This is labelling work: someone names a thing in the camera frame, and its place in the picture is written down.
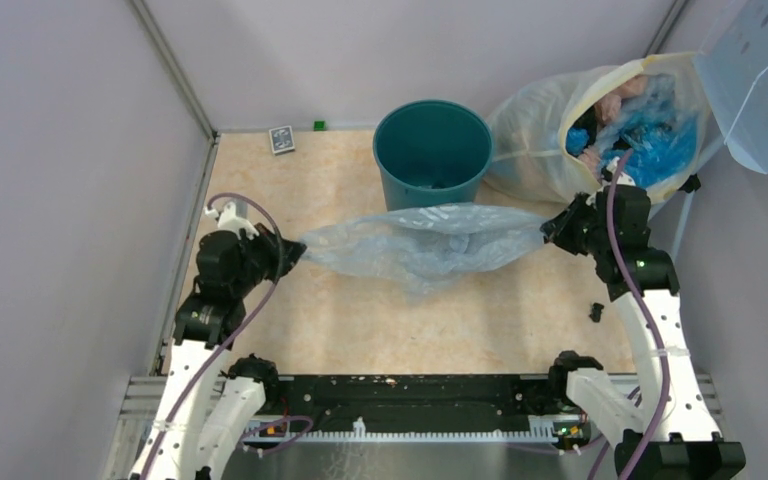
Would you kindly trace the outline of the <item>translucent blue trash bag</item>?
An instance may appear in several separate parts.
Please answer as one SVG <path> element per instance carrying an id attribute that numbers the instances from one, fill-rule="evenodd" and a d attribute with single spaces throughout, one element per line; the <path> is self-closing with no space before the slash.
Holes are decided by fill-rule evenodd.
<path id="1" fill-rule="evenodd" d="M 330 271 L 397 282 L 415 296 L 498 270 L 544 245 L 543 216 L 475 203 L 389 211 L 300 236 L 303 258 Z"/>

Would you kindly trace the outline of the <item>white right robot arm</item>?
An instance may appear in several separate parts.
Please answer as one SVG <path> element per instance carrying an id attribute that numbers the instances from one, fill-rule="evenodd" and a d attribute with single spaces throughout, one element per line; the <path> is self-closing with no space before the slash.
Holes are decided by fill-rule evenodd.
<path id="1" fill-rule="evenodd" d="M 547 242 L 594 259 L 632 348 L 639 400 L 590 356 L 563 351 L 546 397 L 560 412 L 582 409 L 613 450 L 620 479 L 732 479 L 743 446 L 724 437 L 705 402 L 680 317 L 680 285 L 669 254 L 649 242 L 645 190 L 619 185 L 577 194 L 545 222 Z"/>

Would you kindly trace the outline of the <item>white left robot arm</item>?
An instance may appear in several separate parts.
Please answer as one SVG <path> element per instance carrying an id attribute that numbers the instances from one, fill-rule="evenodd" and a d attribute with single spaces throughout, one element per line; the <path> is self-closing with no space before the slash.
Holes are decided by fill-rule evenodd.
<path id="1" fill-rule="evenodd" d="M 227 361 L 253 319 L 245 297 L 263 282 L 275 287 L 306 249 L 261 223 L 201 238 L 193 287 L 176 313 L 167 380 L 129 478 L 219 479 L 255 414 L 277 407 L 273 362 L 254 354 Z"/>

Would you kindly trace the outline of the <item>large translucent bag of trash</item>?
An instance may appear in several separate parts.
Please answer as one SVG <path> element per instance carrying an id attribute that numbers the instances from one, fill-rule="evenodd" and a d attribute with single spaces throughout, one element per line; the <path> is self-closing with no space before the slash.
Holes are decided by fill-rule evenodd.
<path id="1" fill-rule="evenodd" d="M 569 202 L 597 190 L 602 169 L 630 151 L 626 175 L 664 202 L 698 169 L 711 114 L 693 60 L 656 54 L 524 86 L 487 119 L 486 182 L 526 201 Z"/>

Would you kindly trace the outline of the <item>teal plastic trash bin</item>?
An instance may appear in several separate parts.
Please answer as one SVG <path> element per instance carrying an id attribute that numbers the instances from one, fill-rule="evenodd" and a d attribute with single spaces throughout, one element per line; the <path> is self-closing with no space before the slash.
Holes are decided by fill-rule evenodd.
<path id="1" fill-rule="evenodd" d="M 389 211 L 475 200 L 494 154 L 487 123 L 446 100 L 402 105 L 377 125 L 372 150 Z"/>

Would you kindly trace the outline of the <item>small black floor piece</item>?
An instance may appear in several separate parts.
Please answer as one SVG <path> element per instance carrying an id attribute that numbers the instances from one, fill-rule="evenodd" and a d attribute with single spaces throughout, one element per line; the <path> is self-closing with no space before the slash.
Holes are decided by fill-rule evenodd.
<path id="1" fill-rule="evenodd" d="M 590 306 L 588 318 L 594 323 L 600 323 L 605 306 L 601 303 L 594 302 Z"/>

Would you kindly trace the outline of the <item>white perforated metal panel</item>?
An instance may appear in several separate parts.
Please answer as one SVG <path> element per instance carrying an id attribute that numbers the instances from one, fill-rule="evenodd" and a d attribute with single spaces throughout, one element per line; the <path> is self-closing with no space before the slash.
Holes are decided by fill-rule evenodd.
<path id="1" fill-rule="evenodd" d="M 768 0 L 728 2 L 694 66 L 733 159 L 768 174 Z"/>

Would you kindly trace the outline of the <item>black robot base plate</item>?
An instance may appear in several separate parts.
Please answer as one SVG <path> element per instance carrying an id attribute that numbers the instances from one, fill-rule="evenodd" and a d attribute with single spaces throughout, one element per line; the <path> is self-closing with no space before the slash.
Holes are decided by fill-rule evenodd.
<path id="1" fill-rule="evenodd" d="M 570 414 L 545 375 L 296 375 L 282 377 L 259 411 L 300 415 L 315 432 L 347 432 L 360 419 L 371 433 L 525 432 L 538 418 Z"/>

